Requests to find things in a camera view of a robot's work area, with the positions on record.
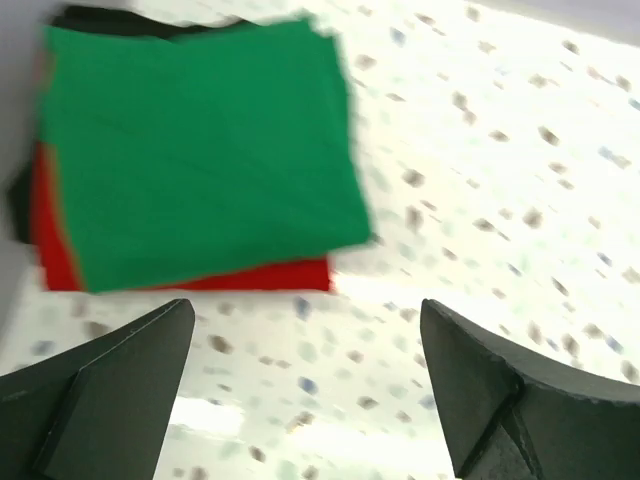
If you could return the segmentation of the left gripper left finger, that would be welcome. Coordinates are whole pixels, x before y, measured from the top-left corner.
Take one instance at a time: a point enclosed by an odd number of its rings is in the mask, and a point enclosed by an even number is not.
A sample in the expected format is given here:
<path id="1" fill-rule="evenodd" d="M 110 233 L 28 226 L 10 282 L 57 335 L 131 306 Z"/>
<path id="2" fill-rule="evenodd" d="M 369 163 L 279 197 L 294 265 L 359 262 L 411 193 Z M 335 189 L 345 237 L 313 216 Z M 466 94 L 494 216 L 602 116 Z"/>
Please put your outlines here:
<path id="1" fill-rule="evenodd" d="M 153 478 L 194 326 L 172 300 L 2 376 L 2 479 Z"/>

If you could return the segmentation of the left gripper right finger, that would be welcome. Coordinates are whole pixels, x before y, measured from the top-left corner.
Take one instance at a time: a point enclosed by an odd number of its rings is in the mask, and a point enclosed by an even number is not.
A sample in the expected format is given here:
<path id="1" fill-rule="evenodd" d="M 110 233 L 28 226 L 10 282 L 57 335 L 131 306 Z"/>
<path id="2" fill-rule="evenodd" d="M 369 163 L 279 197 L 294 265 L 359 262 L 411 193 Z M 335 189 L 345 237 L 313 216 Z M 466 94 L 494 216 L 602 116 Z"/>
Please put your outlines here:
<path id="1" fill-rule="evenodd" d="M 457 478 L 638 478 L 638 386 L 557 362 L 433 299 L 420 331 Z"/>

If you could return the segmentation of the green t-shirt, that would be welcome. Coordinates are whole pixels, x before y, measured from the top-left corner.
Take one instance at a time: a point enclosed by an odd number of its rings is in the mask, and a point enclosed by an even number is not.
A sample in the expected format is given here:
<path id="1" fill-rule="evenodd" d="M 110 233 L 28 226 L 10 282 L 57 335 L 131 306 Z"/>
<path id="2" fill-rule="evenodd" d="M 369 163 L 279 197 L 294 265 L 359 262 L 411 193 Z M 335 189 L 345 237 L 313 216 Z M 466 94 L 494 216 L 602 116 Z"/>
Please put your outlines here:
<path id="1" fill-rule="evenodd" d="M 87 290 L 370 240 L 339 47 L 307 19 L 170 39 L 49 26 L 45 39 L 39 138 Z"/>

